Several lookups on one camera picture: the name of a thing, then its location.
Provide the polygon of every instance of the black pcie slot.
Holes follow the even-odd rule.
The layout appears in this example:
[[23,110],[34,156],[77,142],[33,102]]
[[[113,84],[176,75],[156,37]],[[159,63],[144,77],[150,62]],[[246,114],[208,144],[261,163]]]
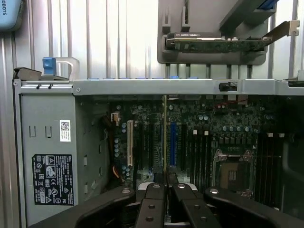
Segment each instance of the black pcie slot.
[[195,145],[197,135],[191,134],[191,146],[190,146],[190,183],[194,184],[194,176],[195,176]]
[[139,132],[139,142],[138,142],[138,148],[139,148],[139,153],[137,153],[138,157],[138,169],[142,170],[143,169],[143,155],[145,154],[144,150],[144,125],[142,123],[138,124],[138,132]]
[[180,144],[180,169],[185,170],[186,167],[186,141],[187,141],[187,125],[181,125],[181,144]]
[[200,150],[201,150],[201,135],[198,134],[196,137],[195,147],[195,186],[200,189]]
[[200,192],[203,193],[206,189],[206,136],[201,136],[200,150]]
[[154,135],[154,124],[150,123],[149,124],[149,157],[148,157],[149,169],[151,169],[153,167],[153,156],[154,156],[153,135]]
[[206,138],[206,156],[205,156],[205,174],[204,174],[204,181],[205,181],[205,188],[211,187],[210,184],[210,173],[211,173],[211,143],[212,143],[212,135],[209,134]]

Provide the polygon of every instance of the power supply label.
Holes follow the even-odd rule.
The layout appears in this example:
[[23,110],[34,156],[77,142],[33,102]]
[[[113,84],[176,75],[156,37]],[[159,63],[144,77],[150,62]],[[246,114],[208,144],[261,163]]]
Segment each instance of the power supply label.
[[35,154],[32,166],[35,204],[74,205],[71,155]]

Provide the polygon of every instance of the white sticker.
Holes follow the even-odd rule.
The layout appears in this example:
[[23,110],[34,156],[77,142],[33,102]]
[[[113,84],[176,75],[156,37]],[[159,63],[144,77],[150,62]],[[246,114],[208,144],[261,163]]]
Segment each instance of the white sticker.
[[60,141],[70,142],[71,141],[71,121],[60,120]]

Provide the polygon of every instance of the ram slot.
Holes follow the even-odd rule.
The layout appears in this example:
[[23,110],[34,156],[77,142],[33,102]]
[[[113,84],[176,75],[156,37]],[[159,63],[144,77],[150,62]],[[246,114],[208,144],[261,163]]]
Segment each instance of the ram slot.
[[275,138],[275,147],[274,147],[274,164],[272,167],[273,178],[270,191],[270,202],[271,206],[281,208],[281,193],[282,193],[282,156],[284,148],[284,137]]
[[204,192],[206,189],[206,136],[201,136],[201,148],[200,148],[200,192]]

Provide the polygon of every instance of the blue tab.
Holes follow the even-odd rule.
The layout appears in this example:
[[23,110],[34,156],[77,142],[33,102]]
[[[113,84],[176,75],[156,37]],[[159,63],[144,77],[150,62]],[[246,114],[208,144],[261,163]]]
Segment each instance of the blue tab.
[[266,0],[258,7],[259,10],[272,10],[279,0]]
[[57,74],[56,58],[44,57],[42,59],[42,66],[43,66],[45,75],[56,75]]

